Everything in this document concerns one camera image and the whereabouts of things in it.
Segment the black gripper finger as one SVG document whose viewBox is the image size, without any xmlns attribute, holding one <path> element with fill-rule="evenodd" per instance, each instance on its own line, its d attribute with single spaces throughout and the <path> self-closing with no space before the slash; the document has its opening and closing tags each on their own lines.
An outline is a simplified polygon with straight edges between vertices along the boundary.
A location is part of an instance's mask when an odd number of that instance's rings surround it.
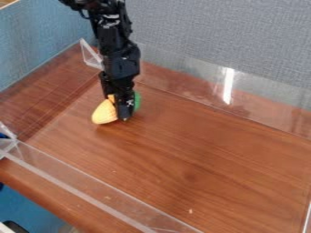
<svg viewBox="0 0 311 233">
<path fill-rule="evenodd" d="M 112 81 L 111 81 L 108 75 L 105 75 L 104 72 L 100 72 L 99 78 L 101 81 L 103 94 L 105 96 L 112 95 L 115 93 L 115 87 L 113 87 L 113 84 L 112 84 Z"/>
<path fill-rule="evenodd" d="M 135 91 L 132 86 L 115 86 L 115 110 L 120 120 L 127 121 L 135 111 Z"/>
</svg>

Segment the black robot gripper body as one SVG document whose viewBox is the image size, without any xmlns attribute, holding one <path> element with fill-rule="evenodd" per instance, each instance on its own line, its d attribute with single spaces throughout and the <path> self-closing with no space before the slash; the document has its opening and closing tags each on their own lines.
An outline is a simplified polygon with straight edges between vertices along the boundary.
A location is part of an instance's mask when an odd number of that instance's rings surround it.
<svg viewBox="0 0 311 233">
<path fill-rule="evenodd" d="M 132 23 L 128 18 L 125 0 L 59 0 L 91 23 L 99 43 L 103 72 L 113 87 L 132 86 L 140 73 L 141 52 L 129 40 Z"/>
</svg>

